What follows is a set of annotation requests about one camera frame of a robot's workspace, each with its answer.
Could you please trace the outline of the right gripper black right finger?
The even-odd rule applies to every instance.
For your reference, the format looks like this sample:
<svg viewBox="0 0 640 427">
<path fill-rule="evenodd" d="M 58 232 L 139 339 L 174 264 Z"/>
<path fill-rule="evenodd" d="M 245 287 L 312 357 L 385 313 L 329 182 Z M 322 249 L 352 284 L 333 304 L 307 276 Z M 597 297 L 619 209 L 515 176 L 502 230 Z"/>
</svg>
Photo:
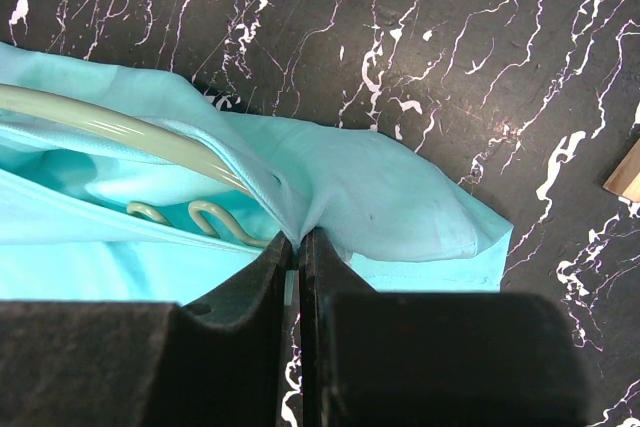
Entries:
<svg viewBox="0 0 640 427">
<path fill-rule="evenodd" d="M 583 426 L 568 326 L 523 293 L 379 293 L 320 229 L 299 251 L 307 426 Z"/>
</svg>

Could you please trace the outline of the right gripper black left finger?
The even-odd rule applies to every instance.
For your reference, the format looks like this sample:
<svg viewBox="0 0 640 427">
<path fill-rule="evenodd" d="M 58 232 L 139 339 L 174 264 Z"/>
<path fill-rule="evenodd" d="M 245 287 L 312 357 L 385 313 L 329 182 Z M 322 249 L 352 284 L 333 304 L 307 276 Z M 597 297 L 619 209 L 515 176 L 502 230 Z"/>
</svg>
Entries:
<svg viewBox="0 0 640 427">
<path fill-rule="evenodd" d="M 185 305 L 6 301 L 5 426 L 272 426 L 284 287 L 277 235 Z"/>
</svg>

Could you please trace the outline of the teal t shirt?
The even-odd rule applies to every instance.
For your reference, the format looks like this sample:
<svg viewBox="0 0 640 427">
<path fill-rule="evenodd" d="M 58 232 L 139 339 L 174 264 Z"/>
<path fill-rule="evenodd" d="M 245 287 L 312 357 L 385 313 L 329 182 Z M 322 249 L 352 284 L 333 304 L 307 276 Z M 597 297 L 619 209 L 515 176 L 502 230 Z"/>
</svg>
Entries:
<svg viewBox="0 0 640 427">
<path fill-rule="evenodd" d="M 5 299 L 189 303 L 258 256 L 194 201 L 247 233 L 299 246 L 324 229 L 379 291 L 495 292 L 511 224 L 403 145 L 370 130 L 219 111 L 183 77 L 1 48 L 3 83 L 50 92 L 193 138 L 245 192 L 76 129 L 1 115 Z"/>
</svg>

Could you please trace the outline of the green plastic hanger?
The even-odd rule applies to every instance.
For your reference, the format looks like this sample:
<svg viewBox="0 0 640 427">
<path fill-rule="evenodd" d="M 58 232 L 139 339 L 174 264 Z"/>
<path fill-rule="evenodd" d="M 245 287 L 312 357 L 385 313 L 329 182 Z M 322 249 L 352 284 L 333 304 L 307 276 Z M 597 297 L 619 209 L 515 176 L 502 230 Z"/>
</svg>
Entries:
<svg viewBox="0 0 640 427">
<path fill-rule="evenodd" d="M 196 140 L 143 120 L 69 97 L 2 83 L 1 110 L 59 123 L 118 142 L 253 197 L 238 175 L 214 151 Z M 218 231 L 203 213 L 217 218 L 245 245 L 266 248 L 270 243 L 270 240 L 250 236 L 235 217 L 218 204 L 196 200 L 189 203 L 187 210 L 191 220 L 208 237 L 220 238 Z M 143 202 L 129 202 L 126 212 L 133 217 L 173 227 L 161 212 Z"/>
</svg>

